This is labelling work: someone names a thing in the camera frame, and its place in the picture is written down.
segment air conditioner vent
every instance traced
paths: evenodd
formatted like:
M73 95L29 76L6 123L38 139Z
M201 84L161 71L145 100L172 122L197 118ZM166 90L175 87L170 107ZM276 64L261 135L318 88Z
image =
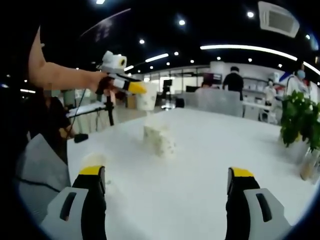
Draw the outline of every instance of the air conditioner vent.
M300 25L288 10L264 1L260 1L258 7L261 29L296 37Z

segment ceiling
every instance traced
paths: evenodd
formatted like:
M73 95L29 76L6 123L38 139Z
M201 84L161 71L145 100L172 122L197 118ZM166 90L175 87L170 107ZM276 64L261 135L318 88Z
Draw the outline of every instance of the ceiling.
M320 39L316 7L306 1L269 0L268 2L289 10L300 23L295 38L261 30L258 1L185 1L185 0L69 0L48 4L48 15L41 26L41 42L47 61L67 67L94 70L106 50L127 56L128 66L135 74L195 65L208 65L221 57L222 61L247 63L293 71L294 61L282 56L243 49L201 50L200 46L237 44L281 51L320 69L315 64L319 51L313 51L306 35ZM99 27L85 31L101 20L121 11L130 11L112 18L108 31ZM255 16L247 17L252 11ZM169 57L146 63L145 60L160 54ZM318 75L306 70L307 78L318 81Z

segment white cup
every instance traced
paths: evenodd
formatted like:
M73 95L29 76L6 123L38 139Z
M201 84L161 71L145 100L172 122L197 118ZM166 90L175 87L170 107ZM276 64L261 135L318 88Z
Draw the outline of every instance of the white cup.
M158 85L152 82L141 82L146 93L136 95L136 108L141 111L152 111L155 109Z

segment green leaves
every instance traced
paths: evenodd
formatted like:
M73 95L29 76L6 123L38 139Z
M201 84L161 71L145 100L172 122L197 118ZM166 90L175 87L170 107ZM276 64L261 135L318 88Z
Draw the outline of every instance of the green leaves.
M288 147L299 134L307 140L310 148L320 148L320 123L318 122L320 103L305 98L302 92L293 91L282 101L281 135Z

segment potted plant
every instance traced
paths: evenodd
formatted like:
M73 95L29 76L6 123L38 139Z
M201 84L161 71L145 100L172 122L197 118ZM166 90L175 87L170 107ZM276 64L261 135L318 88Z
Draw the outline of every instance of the potted plant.
M320 103L305 98L302 92L293 91L282 101L280 135L294 161L299 164L309 147L320 147Z

